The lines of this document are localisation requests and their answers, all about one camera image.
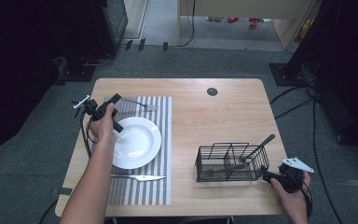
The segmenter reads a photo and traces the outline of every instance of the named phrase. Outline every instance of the wooden table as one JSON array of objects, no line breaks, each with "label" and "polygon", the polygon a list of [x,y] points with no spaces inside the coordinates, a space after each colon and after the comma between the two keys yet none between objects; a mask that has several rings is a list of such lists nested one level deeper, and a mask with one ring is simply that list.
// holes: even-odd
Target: wooden table
[{"label": "wooden table", "polygon": [[[209,88],[218,93],[210,96]],[[259,79],[208,78],[101,78],[92,99],[100,105],[105,96],[172,97],[172,204],[108,206],[107,217],[275,215],[283,210],[267,182],[196,182],[195,159],[200,146],[215,142],[248,142],[266,145],[269,170],[278,173],[286,158],[263,83]],[[82,176],[88,156],[79,134],[63,186],[74,188]],[[69,196],[60,195],[60,216]]]},{"label": "wooden table", "polygon": [[[193,15],[193,0],[177,1],[177,44],[181,45],[181,17]],[[273,19],[272,23],[283,49],[289,49],[315,2],[316,0],[197,0],[194,16]]]}]

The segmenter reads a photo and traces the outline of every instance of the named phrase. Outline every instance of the striped placemat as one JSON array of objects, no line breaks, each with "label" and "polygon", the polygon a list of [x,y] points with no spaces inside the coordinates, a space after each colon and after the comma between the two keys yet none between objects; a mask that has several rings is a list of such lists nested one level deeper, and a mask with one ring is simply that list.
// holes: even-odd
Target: striped placemat
[{"label": "striped placemat", "polygon": [[157,181],[138,182],[127,178],[112,178],[108,204],[171,204],[171,136],[172,97],[126,96],[142,104],[158,105],[158,110],[147,112],[141,105],[119,100],[116,103],[117,121],[141,117],[153,121],[161,132],[161,149],[147,165],[125,170],[112,165],[112,174],[164,175]]}]

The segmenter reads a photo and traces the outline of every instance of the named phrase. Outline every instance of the knife blade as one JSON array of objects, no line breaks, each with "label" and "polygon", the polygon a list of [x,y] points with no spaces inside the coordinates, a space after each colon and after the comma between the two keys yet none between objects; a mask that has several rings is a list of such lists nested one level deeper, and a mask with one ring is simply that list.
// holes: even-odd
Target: knife blade
[{"label": "knife blade", "polygon": [[151,181],[151,180],[160,180],[165,178],[164,175],[110,175],[110,178],[131,178],[136,179],[137,181]]}]

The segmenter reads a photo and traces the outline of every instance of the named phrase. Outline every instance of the black wire basket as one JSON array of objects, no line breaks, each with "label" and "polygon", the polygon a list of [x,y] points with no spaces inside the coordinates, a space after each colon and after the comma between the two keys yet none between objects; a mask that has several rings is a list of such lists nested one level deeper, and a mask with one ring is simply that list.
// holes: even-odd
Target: black wire basket
[{"label": "black wire basket", "polygon": [[249,143],[214,143],[199,147],[196,159],[197,181],[255,181],[261,166],[269,168],[266,150]]}]

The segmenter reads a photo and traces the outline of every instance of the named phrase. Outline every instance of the plate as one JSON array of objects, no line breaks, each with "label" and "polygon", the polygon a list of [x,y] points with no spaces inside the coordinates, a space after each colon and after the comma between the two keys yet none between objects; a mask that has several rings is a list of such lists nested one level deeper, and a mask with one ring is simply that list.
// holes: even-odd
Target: plate
[{"label": "plate", "polygon": [[135,169],[148,164],[159,152],[161,133],[149,119],[133,117],[118,122],[124,129],[116,132],[113,164],[122,169]]}]

